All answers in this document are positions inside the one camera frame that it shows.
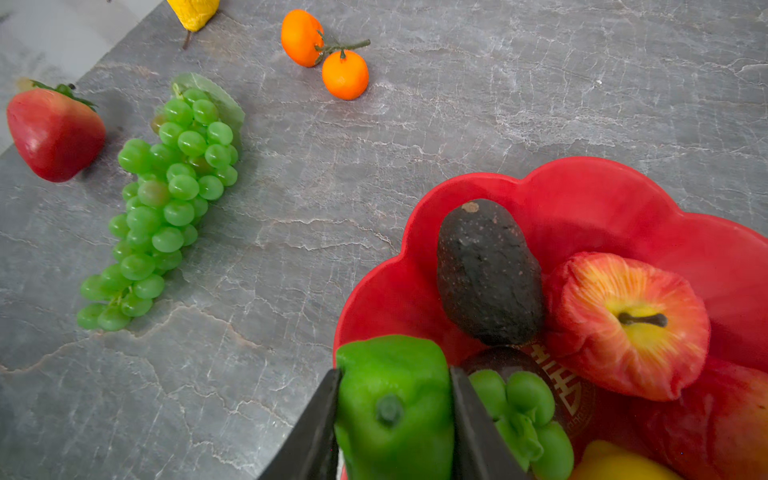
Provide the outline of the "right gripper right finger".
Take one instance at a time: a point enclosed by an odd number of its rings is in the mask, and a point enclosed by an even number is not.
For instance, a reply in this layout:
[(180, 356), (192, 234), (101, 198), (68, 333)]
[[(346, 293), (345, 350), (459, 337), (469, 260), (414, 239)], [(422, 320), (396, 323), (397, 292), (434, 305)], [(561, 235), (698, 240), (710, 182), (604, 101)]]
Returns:
[(455, 424), (452, 478), (526, 479), (467, 374), (451, 367), (450, 375)]

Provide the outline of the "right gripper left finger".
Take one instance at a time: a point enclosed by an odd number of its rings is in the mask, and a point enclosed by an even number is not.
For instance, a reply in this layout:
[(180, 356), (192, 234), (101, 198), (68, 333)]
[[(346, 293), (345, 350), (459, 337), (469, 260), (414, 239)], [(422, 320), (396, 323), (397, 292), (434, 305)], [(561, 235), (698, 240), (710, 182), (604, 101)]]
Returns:
[(259, 480), (337, 478), (339, 448), (334, 423), (341, 378), (338, 369), (326, 373)]

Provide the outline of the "dark mangosteen with green leaves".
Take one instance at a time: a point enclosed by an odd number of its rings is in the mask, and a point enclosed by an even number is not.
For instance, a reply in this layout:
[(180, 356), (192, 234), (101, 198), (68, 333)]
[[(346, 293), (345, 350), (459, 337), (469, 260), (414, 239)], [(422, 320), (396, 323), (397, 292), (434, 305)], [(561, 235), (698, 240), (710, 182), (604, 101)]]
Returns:
[(544, 370), (512, 347), (461, 364), (512, 457), (529, 479), (567, 479), (575, 463), (565, 416)]

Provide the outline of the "green lime fruit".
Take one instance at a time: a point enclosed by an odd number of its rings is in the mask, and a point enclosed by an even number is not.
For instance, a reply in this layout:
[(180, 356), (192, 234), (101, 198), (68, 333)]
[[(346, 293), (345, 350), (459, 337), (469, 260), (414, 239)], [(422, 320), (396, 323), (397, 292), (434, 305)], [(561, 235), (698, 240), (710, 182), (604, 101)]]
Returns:
[(350, 479), (449, 479), (449, 367), (431, 340), (388, 335), (341, 346), (335, 435)]

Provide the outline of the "yellow lemon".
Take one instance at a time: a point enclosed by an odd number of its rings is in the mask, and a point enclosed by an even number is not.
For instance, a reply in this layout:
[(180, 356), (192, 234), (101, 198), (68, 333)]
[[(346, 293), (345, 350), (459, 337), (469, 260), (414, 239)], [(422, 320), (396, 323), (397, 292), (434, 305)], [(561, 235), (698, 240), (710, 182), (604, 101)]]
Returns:
[(570, 480), (682, 480), (671, 469), (610, 442), (589, 443)]

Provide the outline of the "dark green avocado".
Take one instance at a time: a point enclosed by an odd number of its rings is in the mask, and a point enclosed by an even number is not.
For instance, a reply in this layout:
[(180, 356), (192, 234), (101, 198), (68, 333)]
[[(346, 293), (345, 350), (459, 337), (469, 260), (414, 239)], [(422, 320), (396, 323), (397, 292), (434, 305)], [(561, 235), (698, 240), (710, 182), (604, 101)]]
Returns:
[(447, 318), (486, 345), (525, 345), (543, 327), (540, 264), (510, 212), (489, 199), (444, 218), (437, 287)]

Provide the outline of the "red apple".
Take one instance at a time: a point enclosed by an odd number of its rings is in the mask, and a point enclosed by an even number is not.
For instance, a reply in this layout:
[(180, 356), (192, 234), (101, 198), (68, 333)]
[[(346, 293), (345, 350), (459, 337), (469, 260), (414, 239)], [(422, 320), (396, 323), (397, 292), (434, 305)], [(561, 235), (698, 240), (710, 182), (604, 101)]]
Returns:
[(578, 253), (546, 278), (543, 342), (595, 385), (671, 401), (700, 375), (711, 323), (682, 276), (609, 253)]

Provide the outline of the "red yellow pomegranate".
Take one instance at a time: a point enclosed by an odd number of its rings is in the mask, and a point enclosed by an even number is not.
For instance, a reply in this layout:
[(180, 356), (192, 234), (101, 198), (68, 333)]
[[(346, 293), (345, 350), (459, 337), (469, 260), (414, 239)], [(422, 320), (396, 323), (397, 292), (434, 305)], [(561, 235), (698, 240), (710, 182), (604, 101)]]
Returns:
[(687, 479), (767, 477), (767, 374), (722, 360), (673, 401), (635, 400), (639, 435)]

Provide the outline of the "red flower-shaped fruit bowl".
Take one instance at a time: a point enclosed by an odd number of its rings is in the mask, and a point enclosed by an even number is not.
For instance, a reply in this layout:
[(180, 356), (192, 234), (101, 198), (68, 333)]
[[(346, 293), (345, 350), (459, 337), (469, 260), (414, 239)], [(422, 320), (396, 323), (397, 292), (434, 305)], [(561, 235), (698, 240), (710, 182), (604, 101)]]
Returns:
[[(486, 345), (461, 331), (443, 309), (437, 287), (440, 227), (452, 210), (475, 199), (506, 208), (540, 264), (543, 327), (525, 345)], [(522, 179), (463, 175), (430, 191), (407, 222), (401, 252), (368, 273), (349, 297), (335, 334), (334, 365), (341, 346), (388, 335), (433, 341), (449, 373), (487, 349), (512, 347), (530, 356), (551, 381), (573, 446), (574, 468), (589, 443), (603, 440), (681, 476), (639, 435), (631, 406), (647, 399), (603, 389), (546, 349), (544, 283), (582, 252), (615, 254), (682, 276), (704, 302), (711, 323), (702, 370), (717, 359), (767, 374), (766, 238), (727, 220), (686, 213), (640, 173), (591, 157), (557, 160)]]

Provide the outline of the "yellow pear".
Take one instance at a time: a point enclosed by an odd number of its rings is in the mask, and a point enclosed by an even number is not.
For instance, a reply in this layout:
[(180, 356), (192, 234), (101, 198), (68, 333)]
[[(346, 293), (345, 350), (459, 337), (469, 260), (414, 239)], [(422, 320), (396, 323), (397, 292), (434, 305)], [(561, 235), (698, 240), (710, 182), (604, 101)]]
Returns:
[(217, 13), (220, 5), (219, 0), (167, 0), (167, 3), (187, 31), (183, 50), (187, 49), (192, 34), (208, 23)]

